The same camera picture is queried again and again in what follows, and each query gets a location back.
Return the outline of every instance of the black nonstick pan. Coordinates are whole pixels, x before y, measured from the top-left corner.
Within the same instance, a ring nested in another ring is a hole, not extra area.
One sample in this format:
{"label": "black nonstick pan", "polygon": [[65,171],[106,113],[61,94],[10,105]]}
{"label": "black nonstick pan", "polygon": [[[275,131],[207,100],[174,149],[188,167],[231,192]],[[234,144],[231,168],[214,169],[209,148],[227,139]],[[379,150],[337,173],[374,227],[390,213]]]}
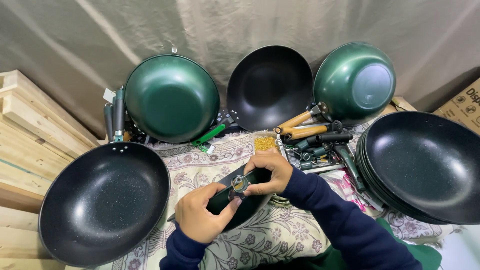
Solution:
{"label": "black nonstick pan", "polygon": [[386,191],[430,219],[480,224],[480,136],[446,118],[403,111],[369,128],[365,156]]}
{"label": "black nonstick pan", "polygon": [[[117,131],[123,130],[124,114],[123,101],[117,99]],[[76,158],[50,186],[38,219],[40,239],[52,257],[67,265],[106,264],[149,235],[169,191],[167,166],[155,151],[122,141],[99,146]]]}
{"label": "black nonstick pan", "polygon": [[227,107],[233,120],[250,131],[273,130],[305,111],[313,94],[313,75],[292,48],[270,45],[254,50],[233,70]]}

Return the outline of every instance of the person's right hand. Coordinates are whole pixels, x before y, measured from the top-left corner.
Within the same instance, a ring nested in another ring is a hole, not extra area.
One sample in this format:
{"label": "person's right hand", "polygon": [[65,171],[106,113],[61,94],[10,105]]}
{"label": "person's right hand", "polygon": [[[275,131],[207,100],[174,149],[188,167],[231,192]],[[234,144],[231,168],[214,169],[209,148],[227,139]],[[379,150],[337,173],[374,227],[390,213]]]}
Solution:
{"label": "person's right hand", "polygon": [[272,171],[272,178],[267,183],[252,184],[243,192],[245,196],[282,193],[292,176],[293,167],[278,153],[276,148],[267,151],[257,150],[243,169],[243,175],[257,168],[266,168]]}

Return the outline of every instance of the green pan exterior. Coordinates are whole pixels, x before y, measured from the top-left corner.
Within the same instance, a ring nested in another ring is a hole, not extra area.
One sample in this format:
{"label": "green pan exterior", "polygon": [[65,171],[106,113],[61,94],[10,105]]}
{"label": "green pan exterior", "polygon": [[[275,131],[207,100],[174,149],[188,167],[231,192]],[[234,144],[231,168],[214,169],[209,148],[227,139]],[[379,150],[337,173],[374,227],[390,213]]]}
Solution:
{"label": "green pan exterior", "polygon": [[125,107],[132,120],[143,132],[165,142],[185,142],[202,135],[219,106],[212,77],[179,55],[146,59],[125,83]]}
{"label": "green pan exterior", "polygon": [[365,42],[347,43],[333,50],[315,77],[313,97],[324,102],[323,117],[344,126],[368,122],[388,105],[396,76],[390,58]]}

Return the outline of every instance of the patterned rug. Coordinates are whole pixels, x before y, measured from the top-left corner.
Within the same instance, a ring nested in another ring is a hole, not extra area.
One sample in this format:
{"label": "patterned rug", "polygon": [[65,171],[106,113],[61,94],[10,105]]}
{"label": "patterned rug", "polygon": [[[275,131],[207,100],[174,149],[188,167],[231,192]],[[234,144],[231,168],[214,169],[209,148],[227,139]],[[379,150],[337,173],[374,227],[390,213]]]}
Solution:
{"label": "patterned rug", "polygon": [[[354,130],[355,137],[361,131]],[[240,135],[213,143],[215,152],[208,156],[191,145],[176,145],[158,150],[171,177],[170,200],[165,214],[150,236],[128,255],[99,270],[158,270],[167,253],[166,240],[174,225],[166,219],[174,213],[177,201],[189,191],[216,182],[248,161],[253,154],[252,134]],[[330,186],[345,200],[357,203],[371,217],[383,217],[397,237],[418,244],[437,243],[457,231],[454,225],[431,225],[385,209],[376,211],[357,197],[345,171],[328,173]],[[207,248],[200,264],[203,270],[251,269],[296,257],[315,256],[330,245],[313,216],[306,211],[266,205],[239,228],[221,234]]]}

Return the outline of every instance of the beige cloth backdrop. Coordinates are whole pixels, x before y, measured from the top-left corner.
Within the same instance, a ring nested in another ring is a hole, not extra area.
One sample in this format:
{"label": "beige cloth backdrop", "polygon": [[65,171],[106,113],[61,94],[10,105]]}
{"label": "beige cloth backdrop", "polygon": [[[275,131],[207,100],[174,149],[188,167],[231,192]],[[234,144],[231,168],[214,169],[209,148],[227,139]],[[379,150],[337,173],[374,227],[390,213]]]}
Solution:
{"label": "beige cloth backdrop", "polygon": [[0,71],[19,69],[98,135],[105,87],[142,59],[177,53],[216,79],[255,48],[329,51],[370,42],[393,60],[396,94],[435,109],[479,76],[479,0],[0,0]]}

